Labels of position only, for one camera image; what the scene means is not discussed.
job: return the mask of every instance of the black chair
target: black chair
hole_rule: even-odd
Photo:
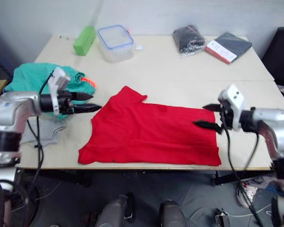
[[[262,62],[275,78],[275,83],[284,86],[284,27],[278,28]]]

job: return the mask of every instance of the sneaker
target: sneaker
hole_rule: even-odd
[[[246,203],[244,197],[243,197],[243,194],[242,194],[242,191],[240,189],[240,187],[243,188],[243,190],[245,191],[247,197],[249,198],[249,200],[252,202],[252,199],[254,198],[254,195],[257,193],[257,188],[256,187],[252,187],[250,185],[248,185],[248,183],[246,181],[243,181],[242,182],[242,186],[239,185],[238,188],[237,188],[237,199],[239,201],[239,203],[243,206],[243,207],[246,207],[248,208],[249,207],[249,202],[248,204]]]

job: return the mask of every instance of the green box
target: green box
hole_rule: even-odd
[[[96,31],[94,27],[85,27],[77,40],[72,45],[77,55],[85,56],[90,49],[91,44],[96,38]]]

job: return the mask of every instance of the floor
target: floor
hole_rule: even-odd
[[[213,175],[203,172],[127,172],[91,174],[92,184],[83,187],[73,183],[41,178],[38,181],[41,196],[38,214],[32,227],[80,227],[85,211],[98,211],[119,194],[133,192],[136,199],[136,221],[129,227],[157,227],[160,204],[166,199],[176,201],[186,217],[188,227],[213,227],[215,209],[224,209],[231,215],[249,214],[235,197],[236,184],[213,187]],[[258,189],[254,198],[256,210],[268,205],[273,192]],[[270,216],[259,213],[264,226],[272,226]],[[256,226],[253,217],[230,218],[231,226]]]

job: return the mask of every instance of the red t-shirt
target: red t-shirt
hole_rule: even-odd
[[[215,122],[213,112],[146,104],[146,98],[129,87],[111,97],[91,119],[92,135],[78,162],[221,164],[215,131],[192,123]]]

